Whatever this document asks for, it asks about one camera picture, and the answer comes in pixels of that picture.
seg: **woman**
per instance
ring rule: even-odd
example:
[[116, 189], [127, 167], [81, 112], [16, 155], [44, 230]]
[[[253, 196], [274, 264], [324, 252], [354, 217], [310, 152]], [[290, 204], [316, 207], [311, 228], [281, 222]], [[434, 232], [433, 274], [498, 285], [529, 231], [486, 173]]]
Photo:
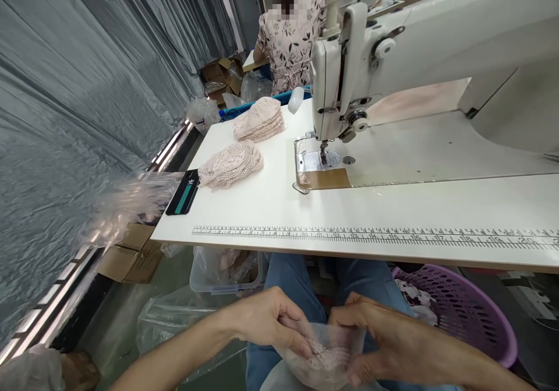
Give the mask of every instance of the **woman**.
[[312, 47], [325, 22], [325, 0], [274, 0], [260, 16], [254, 61], [270, 56], [272, 95], [310, 83]]

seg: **person's lap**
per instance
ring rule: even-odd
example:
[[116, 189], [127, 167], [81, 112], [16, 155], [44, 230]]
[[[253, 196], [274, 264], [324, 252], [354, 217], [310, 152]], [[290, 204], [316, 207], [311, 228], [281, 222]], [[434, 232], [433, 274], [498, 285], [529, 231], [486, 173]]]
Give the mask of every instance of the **person's lap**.
[[[336, 267], [340, 283], [336, 304], [343, 305], [351, 291], [374, 299], [375, 301], [413, 315], [411, 309], [400, 293], [388, 266], [375, 260], [336, 258]], [[279, 286], [284, 293], [303, 310], [310, 322], [327, 323], [326, 313], [313, 292], [309, 272], [302, 255], [272, 253], [268, 276], [264, 289]], [[365, 339], [364, 352], [375, 350], [370, 334]], [[260, 386], [281, 361], [280, 355], [271, 346], [258, 346], [248, 343], [246, 389], [259, 391]], [[380, 384], [390, 391], [425, 390], [425, 387], [394, 381], [381, 381]]]

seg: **ruler markings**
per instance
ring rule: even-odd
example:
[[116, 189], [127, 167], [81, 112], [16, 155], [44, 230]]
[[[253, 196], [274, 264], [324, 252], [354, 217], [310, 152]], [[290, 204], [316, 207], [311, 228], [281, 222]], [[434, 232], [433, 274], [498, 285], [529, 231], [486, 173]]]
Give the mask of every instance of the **ruler markings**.
[[193, 235], [559, 251], [559, 229], [194, 226]]

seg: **pink lace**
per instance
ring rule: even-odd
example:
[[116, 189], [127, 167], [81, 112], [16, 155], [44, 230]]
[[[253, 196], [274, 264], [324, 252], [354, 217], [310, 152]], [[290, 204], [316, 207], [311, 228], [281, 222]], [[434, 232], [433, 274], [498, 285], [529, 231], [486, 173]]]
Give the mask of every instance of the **pink lace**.
[[244, 140], [226, 147], [198, 168], [200, 186], [207, 185], [212, 190], [228, 189], [235, 181], [262, 167], [264, 160], [260, 152], [252, 141]]
[[285, 130], [281, 104], [271, 97], [257, 100], [251, 108], [238, 116], [233, 123], [237, 140], [261, 142]]

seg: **hand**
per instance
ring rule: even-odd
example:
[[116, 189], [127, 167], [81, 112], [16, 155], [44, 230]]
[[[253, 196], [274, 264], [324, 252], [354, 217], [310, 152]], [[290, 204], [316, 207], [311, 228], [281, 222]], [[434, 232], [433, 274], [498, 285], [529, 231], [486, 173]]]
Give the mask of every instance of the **hand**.
[[366, 328], [378, 344], [378, 351], [350, 362], [348, 379], [354, 386], [390, 379], [467, 387], [472, 369], [496, 364], [444, 332], [354, 292], [345, 306], [332, 308], [329, 323]]
[[303, 311], [279, 287], [273, 287], [224, 308], [224, 322], [235, 337], [261, 346], [289, 347], [304, 358], [312, 351], [303, 336], [280, 324], [278, 318], [308, 323]]

